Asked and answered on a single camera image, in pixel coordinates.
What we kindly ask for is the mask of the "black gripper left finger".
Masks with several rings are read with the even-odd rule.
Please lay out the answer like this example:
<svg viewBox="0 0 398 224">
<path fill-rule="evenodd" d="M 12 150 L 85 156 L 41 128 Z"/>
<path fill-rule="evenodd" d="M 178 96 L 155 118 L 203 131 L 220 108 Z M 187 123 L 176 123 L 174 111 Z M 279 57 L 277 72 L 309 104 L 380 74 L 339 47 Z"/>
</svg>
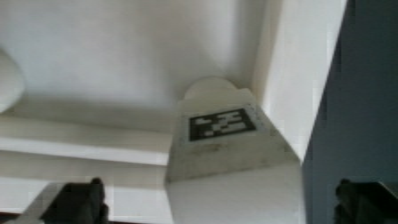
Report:
<svg viewBox="0 0 398 224">
<path fill-rule="evenodd" d="M 108 224 L 105 185 L 100 178 L 89 183 L 68 183 L 41 215 L 44 224 Z"/>
</svg>

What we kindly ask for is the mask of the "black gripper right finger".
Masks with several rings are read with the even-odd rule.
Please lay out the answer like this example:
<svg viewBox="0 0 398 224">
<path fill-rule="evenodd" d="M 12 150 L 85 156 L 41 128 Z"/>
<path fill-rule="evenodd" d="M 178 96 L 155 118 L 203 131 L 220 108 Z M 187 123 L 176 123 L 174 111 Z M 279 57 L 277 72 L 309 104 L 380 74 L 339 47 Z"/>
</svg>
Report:
<svg viewBox="0 0 398 224">
<path fill-rule="evenodd" d="M 380 182 L 343 179 L 336 199 L 334 224 L 398 224 L 398 196 Z"/>
</svg>

